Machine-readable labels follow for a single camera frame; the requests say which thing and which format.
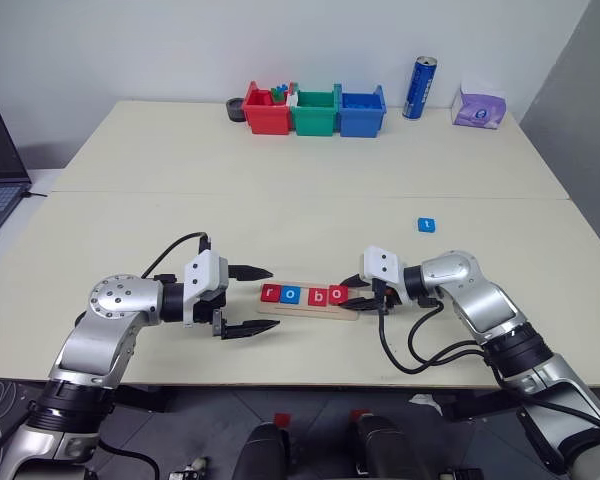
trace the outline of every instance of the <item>red bin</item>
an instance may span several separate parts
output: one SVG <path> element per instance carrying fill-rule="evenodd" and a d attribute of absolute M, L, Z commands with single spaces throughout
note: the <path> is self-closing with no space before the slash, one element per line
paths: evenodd
<path fill-rule="evenodd" d="M 242 102 L 242 110 L 251 127 L 251 133 L 289 134 L 293 124 L 291 109 L 286 105 L 287 92 L 284 92 L 284 99 L 285 102 L 276 104 L 273 102 L 271 91 L 258 89 L 256 82 L 249 84 L 249 90 Z"/>

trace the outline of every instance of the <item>blue letter block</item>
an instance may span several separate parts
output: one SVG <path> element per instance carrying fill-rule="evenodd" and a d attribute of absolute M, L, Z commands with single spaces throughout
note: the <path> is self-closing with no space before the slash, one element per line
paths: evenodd
<path fill-rule="evenodd" d="M 436 221 L 433 218 L 423 218 L 420 217 L 418 219 L 418 231 L 433 233 L 436 231 Z"/>
<path fill-rule="evenodd" d="M 292 303 L 297 305 L 300 303 L 300 287 L 282 287 L 282 293 L 280 294 L 280 303 Z"/>

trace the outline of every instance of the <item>purple tissue box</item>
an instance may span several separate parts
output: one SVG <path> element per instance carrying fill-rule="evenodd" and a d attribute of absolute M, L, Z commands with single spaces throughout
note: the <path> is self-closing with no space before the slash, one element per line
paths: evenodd
<path fill-rule="evenodd" d="M 504 98 L 481 93 L 463 93 L 461 88 L 451 107 L 451 120 L 454 125 L 496 129 L 506 111 Z"/>

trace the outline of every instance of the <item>white table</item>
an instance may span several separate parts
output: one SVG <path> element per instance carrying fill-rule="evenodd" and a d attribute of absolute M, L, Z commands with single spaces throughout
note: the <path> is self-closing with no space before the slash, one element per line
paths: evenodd
<path fill-rule="evenodd" d="M 436 218 L 438 231 L 418 233 L 419 216 Z M 258 136 L 229 122 L 221 104 L 151 102 L 114 108 L 1 262 L 0 376 L 44 379 L 94 283 L 141 272 L 201 229 L 230 262 L 281 281 L 339 282 L 369 244 L 412 264 L 471 251 L 549 345 L 600 385 L 600 241 L 510 116 L 486 131 L 450 125 L 448 110 L 409 122 L 390 109 L 377 139 Z M 160 271 L 180 274 L 195 252 L 195 243 L 180 247 Z M 255 312 L 258 292 L 259 282 L 232 283 L 230 322 L 265 316 Z M 405 361 L 407 329 L 421 314 L 388 319 Z M 212 338 L 209 326 L 146 329 L 124 381 L 493 385 L 475 358 L 400 374 L 372 315 L 282 320 L 232 341 Z M 467 336 L 445 311 L 417 345 L 427 355 Z"/>
<path fill-rule="evenodd" d="M 421 215 L 436 218 L 436 233 L 417 232 Z M 449 249 L 471 251 L 547 343 L 586 382 L 600 385 L 600 241 L 570 201 L 295 194 L 274 201 L 266 192 L 249 198 L 54 193 L 0 265 L 0 377 L 44 379 L 93 284 L 113 273 L 140 273 L 173 239 L 200 229 L 212 235 L 214 248 L 230 262 L 266 267 L 279 280 L 339 282 L 356 272 L 359 254 L 371 243 L 411 264 Z M 181 276 L 196 247 L 195 242 L 179 247 L 159 272 Z M 271 318 L 255 311 L 258 287 L 258 282 L 231 284 L 230 322 Z M 421 314 L 400 309 L 388 317 L 388 339 L 403 361 L 407 329 Z M 493 384 L 489 370 L 475 358 L 416 376 L 399 373 L 381 351 L 373 315 L 353 322 L 281 319 L 269 332 L 230 341 L 212 338 L 210 326 L 147 328 L 124 380 Z M 449 309 L 422 329 L 417 348 L 427 355 L 467 336 Z"/>
<path fill-rule="evenodd" d="M 48 194 L 54 182 L 62 173 L 62 169 L 35 169 L 29 170 L 31 178 L 31 191 Z M 29 220 L 44 203 L 44 197 L 33 196 L 23 198 L 9 218 L 0 227 L 0 259 L 5 255 L 13 242 L 26 228 Z"/>
<path fill-rule="evenodd" d="M 253 135 L 223 104 L 120 102 L 58 191 L 565 199 L 511 115 L 499 130 L 391 108 L 376 139 Z"/>

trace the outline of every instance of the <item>blue block with letter t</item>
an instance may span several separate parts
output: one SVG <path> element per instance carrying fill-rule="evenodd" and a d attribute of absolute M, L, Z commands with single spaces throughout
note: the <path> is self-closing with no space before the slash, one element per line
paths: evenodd
<path fill-rule="evenodd" d="M 418 219 L 418 231 L 433 233 L 436 231 L 436 221 L 433 218 L 420 217 Z"/>

